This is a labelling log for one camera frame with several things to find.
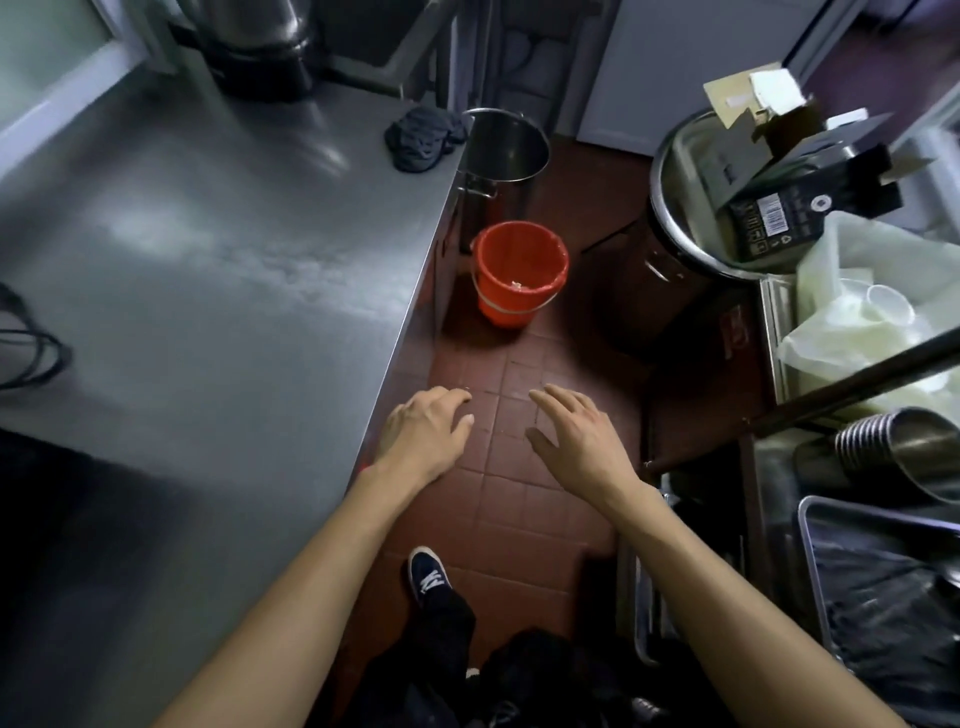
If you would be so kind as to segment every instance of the white shoelace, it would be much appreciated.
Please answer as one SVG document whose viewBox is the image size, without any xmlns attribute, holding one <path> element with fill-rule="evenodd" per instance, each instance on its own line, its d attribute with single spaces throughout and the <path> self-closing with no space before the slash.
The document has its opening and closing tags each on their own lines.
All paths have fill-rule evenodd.
<svg viewBox="0 0 960 728">
<path fill-rule="evenodd" d="M 436 569 L 433 569 L 420 581 L 420 593 L 426 594 L 434 587 L 439 587 L 443 583 L 445 583 L 444 576 Z"/>
</svg>

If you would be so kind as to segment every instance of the white circle logo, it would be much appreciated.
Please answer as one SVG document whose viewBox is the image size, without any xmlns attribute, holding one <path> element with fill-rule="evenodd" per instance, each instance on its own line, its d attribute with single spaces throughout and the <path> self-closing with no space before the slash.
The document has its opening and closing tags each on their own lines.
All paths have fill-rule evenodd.
<svg viewBox="0 0 960 728">
<path fill-rule="evenodd" d="M 829 195 L 817 195 L 810 201 L 810 209 L 814 212 L 826 212 L 833 207 L 833 200 Z"/>
</svg>

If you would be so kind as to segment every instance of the hand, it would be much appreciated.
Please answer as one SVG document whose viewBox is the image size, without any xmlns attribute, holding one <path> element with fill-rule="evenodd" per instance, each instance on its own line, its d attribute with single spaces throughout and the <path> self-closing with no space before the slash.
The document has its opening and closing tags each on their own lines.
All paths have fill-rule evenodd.
<svg viewBox="0 0 960 728">
<path fill-rule="evenodd" d="M 387 463 L 391 470 L 412 476 L 419 491 L 450 470 L 464 454 L 474 418 L 466 415 L 453 429 L 453 416 L 471 399 L 470 392 L 462 389 L 434 387 L 429 392 L 417 392 L 390 413 L 375 462 Z"/>
<path fill-rule="evenodd" d="M 599 508 L 612 490 L 637 480 L 634 466 L 606 413 L 587 395 L 547 384 L 530 399 L 557 429 L 557 445 L 535 427 L 527 439 L 565 490 Z"/>
</svg>

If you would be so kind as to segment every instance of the shoe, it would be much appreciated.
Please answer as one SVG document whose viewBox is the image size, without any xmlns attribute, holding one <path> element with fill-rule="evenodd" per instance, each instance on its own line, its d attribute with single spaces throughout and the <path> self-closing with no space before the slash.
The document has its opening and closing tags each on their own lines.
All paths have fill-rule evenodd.
<svg viewBox="0 0 960 728">
<path fill-rule="evenodd" d="M 453 589 L 450 580 L 446 578 L 444 565 L 432 550 L 426 546 L 418 546 L 410 552 L 407 559 L 407 575 L 410 578 L 410 589 L 414 599 L 420 607 L 426 600 L 428 593 L 435 589 Z"/>
</svg>

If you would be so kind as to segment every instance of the barcode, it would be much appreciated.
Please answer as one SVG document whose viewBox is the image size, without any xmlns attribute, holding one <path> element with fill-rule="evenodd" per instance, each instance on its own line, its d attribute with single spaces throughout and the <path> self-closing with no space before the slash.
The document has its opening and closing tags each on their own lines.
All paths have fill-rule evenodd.
<svg viewBox="0 0 960 728">
<path fill-rule="evenodd" d="M 760 217 L 763 218 L 763 228 L 767 231 L 767 237 L 773 237 L 790 230 L 790 226 L 786 224 L 786 215 L 783 214 L 780 195 L 776 192 L 761 197 L 756 201 L 756 206 L 760 208 Z"/>
</svg>

